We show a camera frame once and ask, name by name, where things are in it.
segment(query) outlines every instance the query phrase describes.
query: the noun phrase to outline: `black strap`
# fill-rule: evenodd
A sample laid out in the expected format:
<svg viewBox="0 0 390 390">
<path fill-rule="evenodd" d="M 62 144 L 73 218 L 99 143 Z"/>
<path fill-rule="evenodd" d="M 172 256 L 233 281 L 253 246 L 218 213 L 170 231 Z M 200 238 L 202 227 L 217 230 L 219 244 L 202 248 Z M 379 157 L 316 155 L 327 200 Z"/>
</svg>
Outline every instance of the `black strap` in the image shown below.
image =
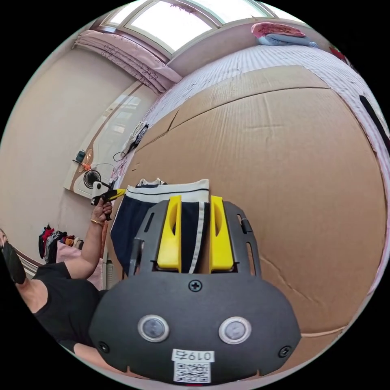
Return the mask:
<svg viewBox="0 0 390 390">
<path fill-rule="evenodd" d="M 360 101 L 362 102 L 364 108 L 366 109 L 366 111 L 370 115 L 371 119 L 375 123 L 375 126 L 377 127 L 377 129 L 378 129 L 378 131 L 383 139 L 383 142 L 386 145 L 386 149 L 387 149 L 387 151 L 389 153 L 389 157 L 390 157 L 390 138 L 387 136 L 387 134 L 382 126 L 381 121 L 379 120 L 377 114 L 375 113 L 374 109 L 372 108 L 372 106 L 371 106 L 370 102 L 367 100 L 367 98 L 363 95 L 359 95 L 359 98 L 360 98 Z"/>
</svg>

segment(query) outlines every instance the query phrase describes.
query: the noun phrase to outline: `pink curtain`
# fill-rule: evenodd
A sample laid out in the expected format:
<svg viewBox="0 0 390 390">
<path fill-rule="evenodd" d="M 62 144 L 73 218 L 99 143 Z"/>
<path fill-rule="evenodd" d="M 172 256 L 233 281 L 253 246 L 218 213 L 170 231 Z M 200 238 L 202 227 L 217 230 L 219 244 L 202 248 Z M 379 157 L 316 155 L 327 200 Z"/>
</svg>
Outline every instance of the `pink curtain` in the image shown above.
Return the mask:
<svg viewBox="0 0 390 390">
<path fill-rule="evenodd" d="M 88 30 L 74 46 L 92 50 L 120 66 L 157 95 L 164 93 L 182 77 L 141 45 L 117 34 Z"/>
</svg>

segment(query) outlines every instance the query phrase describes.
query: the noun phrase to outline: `black t-shirt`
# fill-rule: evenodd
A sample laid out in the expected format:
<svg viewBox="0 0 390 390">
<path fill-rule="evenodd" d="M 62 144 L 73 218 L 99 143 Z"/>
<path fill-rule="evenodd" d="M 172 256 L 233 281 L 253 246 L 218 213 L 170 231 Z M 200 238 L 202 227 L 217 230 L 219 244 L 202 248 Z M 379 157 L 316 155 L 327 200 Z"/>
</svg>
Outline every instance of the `black t-shirt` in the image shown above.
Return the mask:
<svg viewBox="0 0 390 390">
<path fill-rule="evenodd" d="M 46 331 L 72 352 L 76 343 L 93 347 L 88 330 L 104 291 L 88 280 L 72 279 L 63 262 L 39 267 L 34 279 L 48 289 L 47 303 L 34 314 Z"/>
</svg>

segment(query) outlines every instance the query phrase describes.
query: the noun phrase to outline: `black face mask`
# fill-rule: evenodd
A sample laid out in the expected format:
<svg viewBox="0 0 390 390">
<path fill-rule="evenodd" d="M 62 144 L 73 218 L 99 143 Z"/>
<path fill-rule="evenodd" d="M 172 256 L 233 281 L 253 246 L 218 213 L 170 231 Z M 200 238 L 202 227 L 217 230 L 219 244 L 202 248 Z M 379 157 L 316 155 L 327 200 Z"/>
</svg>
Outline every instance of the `black face mask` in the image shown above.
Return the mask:
<svg viewBox="0 0 390 390">
<path fill-rule="evenodd" d="M 26 271 L 13 246 L 10 243 L 5 242 L 3 248 L 1 248 L 1 252 L 13 282 L 23 284 L 27 278 Z"/>
</svg>

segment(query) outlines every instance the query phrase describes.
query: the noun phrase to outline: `qr code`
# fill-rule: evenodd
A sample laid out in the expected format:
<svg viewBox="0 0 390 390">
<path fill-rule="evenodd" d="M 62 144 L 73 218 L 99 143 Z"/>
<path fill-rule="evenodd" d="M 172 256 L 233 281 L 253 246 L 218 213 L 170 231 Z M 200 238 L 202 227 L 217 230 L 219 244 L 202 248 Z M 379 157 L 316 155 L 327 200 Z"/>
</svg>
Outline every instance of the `qr code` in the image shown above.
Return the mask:
<svg viewBox="0 0 390 390">
<path fill-rule="evenodd" d="M 178 363 L 175 362 L 173 380 L 182 383 L 210 383 L 210 363 Z"/>
</svg>

